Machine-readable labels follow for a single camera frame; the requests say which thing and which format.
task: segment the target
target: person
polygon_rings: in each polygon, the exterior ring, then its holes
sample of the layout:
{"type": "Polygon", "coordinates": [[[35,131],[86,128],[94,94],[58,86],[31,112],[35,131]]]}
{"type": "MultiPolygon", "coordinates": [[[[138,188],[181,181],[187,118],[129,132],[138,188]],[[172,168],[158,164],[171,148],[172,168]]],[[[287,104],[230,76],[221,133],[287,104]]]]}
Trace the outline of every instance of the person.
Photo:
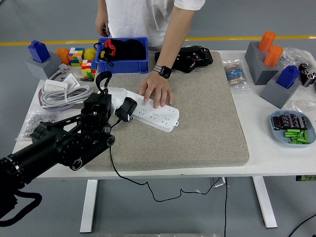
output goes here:
{"type": "MultiPolygon", "coordinates": [[[[156,65],[171,69],[194,13],[204,3],[205,0],[98,0],[96,31],[103,37],[110,34],[114,38],[147,37],[149,50],[161,49],[156,65]]],[[[159,104],[165,106],[167,97],[169,104],[173,103],[169,82],[159,70],[152,71],[139,88],[144,102],[153,91],[154,108],[159,104]]]]}

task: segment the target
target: gray floor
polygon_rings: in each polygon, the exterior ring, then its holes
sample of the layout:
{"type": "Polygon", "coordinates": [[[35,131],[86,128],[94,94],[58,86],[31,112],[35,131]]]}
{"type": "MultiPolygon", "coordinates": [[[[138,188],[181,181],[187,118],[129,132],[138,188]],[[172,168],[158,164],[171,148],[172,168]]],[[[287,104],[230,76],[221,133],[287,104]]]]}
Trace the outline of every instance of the gray floor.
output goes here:
{"type": "MultiPolygon", "coordinates": [[[[3,0],[0,3],[0,42],[32,40],[97,40],[94,20],[96,1],[3,0]]],[[[315,35],[314,0],[206,0],[195,15],[190,37],[260,36],[266,30],[277,35],[315,35]]],[[[276,40],[283,47],[309,51],[316,57],[316,39],[276,40]]],[[[185,42],[211,50],[246,50],[248,40],[185,42]]],[[[60,47],[47,45],[50,51],[60,47]]],[[[26,46],[0,46],[0,157],[12,152],[38,80],[29,72],[26,46]]],[[[316,213],[316,183],[296,182],[295,177],[266,177],[275,211],[277,229],[266,229],[250,177],[229,178],[227,236],[283,237],[316,213]]],[[[208,178],[152,179],[157,198],[209,187],[208,178]]],[[[34,180],[24,190],[43,195],[41,205],[12,227],[1,228],[2,237],[79,237],[86,181],[34,180]]],[[[225,188],[208,195],[183,195],[164,203],[153,201],[146,187],[124,180],[100,181],[93,233],[224,234],[225,188]]],[[[16,209],[26,202],[20,200],[16,209]]],[[[316,218],[305,223],[293,236],[316,234],[316,218]]]]}

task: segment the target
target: yellow line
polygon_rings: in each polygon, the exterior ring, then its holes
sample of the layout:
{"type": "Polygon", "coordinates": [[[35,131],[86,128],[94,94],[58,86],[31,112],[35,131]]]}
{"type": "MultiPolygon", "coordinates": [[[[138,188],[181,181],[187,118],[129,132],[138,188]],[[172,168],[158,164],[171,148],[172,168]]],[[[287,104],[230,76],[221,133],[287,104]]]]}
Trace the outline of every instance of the yellow line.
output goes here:
{"type": "MultiPolygon", "coordinates": [[[[236,37],[190,37],[186,41],[214,41],[214,40],[261,40],[262,36],[236,36],[236,37]]],[[[309,40],[316,36],[276,36],[277,40],[309,40]]]]}
{"type": "MultiPolygon", "coordinates": [[[[227,36],[227,37],[189,37],[186,41],[217,41],[217,40],[260,40],[262,36],[227,36]]],[[[310,36],[276,36],[277,40],[310,40],[316,39],[316,35],[310,36]]],[[[78,44],[78,43],[96,43],[97,39],[90,40],[55,40],[41,41],[45,44],[78,44]]],[[[21,46],[30,45],[30,41],[26,42],[0,42],[0,46],[21,46]]]]}

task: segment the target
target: orange cylinder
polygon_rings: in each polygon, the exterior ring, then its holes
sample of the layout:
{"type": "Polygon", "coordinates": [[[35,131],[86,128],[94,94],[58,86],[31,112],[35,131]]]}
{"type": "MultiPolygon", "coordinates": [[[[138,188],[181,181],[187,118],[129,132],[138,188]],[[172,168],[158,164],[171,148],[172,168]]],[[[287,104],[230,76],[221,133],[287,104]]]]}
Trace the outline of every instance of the orange cylinder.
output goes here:
{"type": "Polygon", "coordinates": [[[275,67],[280,57],[283,54],[283,48],[278,45],[274,45],[270,48],[268,55],[264,61],[264,64],[269,67],[275,67]]]}
{"type": "Polygon", "coordinates": [[[66,65],[70,65],[70,60],[68,58],[69,49],[67,48],[59,48],[55,51],[59,55],[60,61],[66,65]]]}
{"type": "Polygon", "coordinates": [[[259,43],[258,49],[262,52],[268,52],[275,41],[276,34],[272,31],[266,31],[259,43]]]}

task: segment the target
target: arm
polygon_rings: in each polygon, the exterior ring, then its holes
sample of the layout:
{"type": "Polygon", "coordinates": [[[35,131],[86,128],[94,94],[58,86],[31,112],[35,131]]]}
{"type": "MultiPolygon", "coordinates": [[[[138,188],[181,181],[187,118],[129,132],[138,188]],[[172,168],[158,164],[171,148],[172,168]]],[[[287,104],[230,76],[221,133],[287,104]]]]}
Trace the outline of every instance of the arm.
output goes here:
{"type": "MultiPolygon", "coordinates": [[[[171,19],[164,36],[163,44],[158,66],[166,66],[171,68],[176,59],[183,42],[190,30],[195,11],[173,8],[171,19]]],[[[169,95],[169,103],[173,102],[173,93],[170,89],[167,79],[161,77],[158,72],[153,71],[141,84],[139,94],[144,95],[144,101],[147,102],[152,91],[156,91],[154,99],[154,108],[160,105],[163,107],[166,103],[167,95],[169,95]]]]}
{"type": "Polygon", "coordinates": [[[110,35],[108,22],[109,20],[108,20],[107,4],[105,0],[98,0],[98,13],[95,19],[95,27],[99,35],[103,37],[107,37],[110,35]]]}

